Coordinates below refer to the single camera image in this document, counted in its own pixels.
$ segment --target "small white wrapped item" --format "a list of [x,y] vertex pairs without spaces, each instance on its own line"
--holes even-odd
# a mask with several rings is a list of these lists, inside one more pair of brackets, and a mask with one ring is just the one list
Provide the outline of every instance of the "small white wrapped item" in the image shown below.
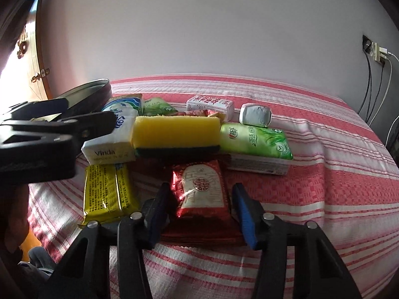
[[260,104],[246,103],[241,106],[239,120],[240,124],[267,128],[272,120],[272,112]]

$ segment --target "white cable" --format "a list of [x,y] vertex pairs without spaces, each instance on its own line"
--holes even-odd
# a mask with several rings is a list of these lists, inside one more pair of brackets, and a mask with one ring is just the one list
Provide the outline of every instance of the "white cable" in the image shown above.
[[394,54],[392,54],[391,52],[388,52],[388,54],[389,55],[391,55],[391,56],[393,56],[393,57],[395,57],[396,58],[396,60],[398,61],[398,63],[399,63],[399,59],[394,55]]
[[[391,55],[391,56],[395,57],[396,60],[397,60],[398,63],[399,63],[399,59],[398,59],[394,54],[388,52],[388,55]],[[394,123],[395,123],[395,121],[398,120],[398,118],[399,118],[399,116],[396,117],[396,119],[394,120],[394,122],[392,123],[392,125],[391,125],[391,127],[390,127],[390,131],[388,132],[388,136],[387,136],[387,141],[386,141],[386,143],[385,143],[385,147],[386,147],[387,144],[388,144],[388,139],[390,138],[390,133],[391,133],[392,127],[394,126]]]
[[392,125],[391,125],[391,127],[390,127],[390,131],[388,132],[388,136],[387,136],[387,141],[386,141],[386,143],[385,143],[385,147],[386,147],[387,144],[388,144],[388,139],[390,138],[390,133],[391,133],[392,127],[394,126],[394,123],[395,123],[395,121],[398,120],[398,118],[399,118],[399,116],[396,117],[396,119],[394,120],[394,122],[392,123]]
[[390,60],[390,59],[388,59],[388,61],[390,62],[390,65],[391,65],[390,79],[388,80],[387,89],[385,90],[385,94],[384,94],[384,97],[382,98],[381,104],[380,104],[380,106],[378,107],[376,114],[374,115],[374,117],[373,117],[372,120],[370,121],[369,126],[371,126],[373,120],[376,118],[378,112],[380,111],[380,109],[381,109],[381,107],[382,107],[382,104],[384,103],[385,98],[386,98],[386,96],[387,96],[387,94],[388,94],[388,89],[390,88],[391,77],[392,77],[392,63],[391,63],[391,60]]

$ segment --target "black cable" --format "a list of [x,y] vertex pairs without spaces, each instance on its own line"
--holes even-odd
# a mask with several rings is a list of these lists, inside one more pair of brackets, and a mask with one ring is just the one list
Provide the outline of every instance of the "black cable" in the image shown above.
[[363,53],[364,53],[364,54],[365,54],[365,56],[366,56],[366,59],[367,59],[367,65],[368,65],[368,68],[369,68],[369,81],[368,81],[368,83],[367,83],[367,90],[366,90],[366,94],[364,95],[364,99],[363,99],[362,105],[360,106],[360,108],[359,108],[359,110],[358,110],[358,114],[360,113],[360,110],[362,110],[362,108],[363,108],[363,105],[364,105],[364,102],[366,102],[367,93],[369,92],[369,88],[370,88],[370,81],[371,81],[371,78],[372,78],[372,69],[371,69],[371,67],[370,67],[370,61],[369,61],[369,58],[368,58],[368,56],[367,56],[367,53],[366,53],[365,51],[363,51]]
[[369,71],[370,71],[370,97],[369,97],[369,104],[367,106],[367,112],[366,112],[366,116],[364,117],[365,121],[367,122],[367,117],[369,116],[369,110],[370,110],[370,103],[372,102],[372,92],[373,92],[373,81],[372,81],[372,70],[370,68],[370,61],[369,58],[367,57],[367,63],[369,66]]
[[376,99],[374,100],[374,104],[373,104],[372,110],[370,112],[370,116],[367,118],[366,122],[368,122],[370,120],[370,118],[372,117],[372,113],[373,113],[374,107],[376,106],[378,95],[380,94],[380,89],[381,89],[381,84],[382,84],[382,74],[384,73],[384,66],[385,66],[385,62],[382,63],[381,80],[380,80],[380,86],[378,88],[378,92],[377,92],[377,95],[376,95]]

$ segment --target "bed sheet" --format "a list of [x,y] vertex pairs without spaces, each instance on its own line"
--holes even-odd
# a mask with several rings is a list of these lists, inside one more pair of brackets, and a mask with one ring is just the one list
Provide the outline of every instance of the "bed sheet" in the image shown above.
[[[202,94],[269,106],[271,127],[286,132],[294,161],[286,176],[231,171],[228,189],[242,182],[265,210],[280,218],[322,226],[364,298],[372,298],[399,266],[399,170],[374,132],[341,99],[280,82],[210,75],[162,75],[119,79],[114,95],[143,93],[176,107]],[[86,159],[73,179],[30,185],[29,222],[60,260],[82,221]],[[145,197],[161,180],[135,173]],[[289,250],[285,297],[293,290],[294,256]],[[158,244],[144,260],[154,298],[251,297],[260,253],[248,247],[214,249]],[[111,296],[118,297],[116,251],[110,255]]]

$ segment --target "power socket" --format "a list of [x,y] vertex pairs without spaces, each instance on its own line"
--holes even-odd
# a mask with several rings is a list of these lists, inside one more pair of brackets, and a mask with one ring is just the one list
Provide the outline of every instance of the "power socket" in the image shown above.
[[362,37],[362,49],[368,55],[370,55],[377,63],[381,65],[385,63],[384,59],[380,55],[380,45],[373,42],[369,37],[363,35]]
[[365,35],[363,35],[363,39],[362,39],[362,49],[371,57],[373,56],[373,53],[374,53],[373,41]]

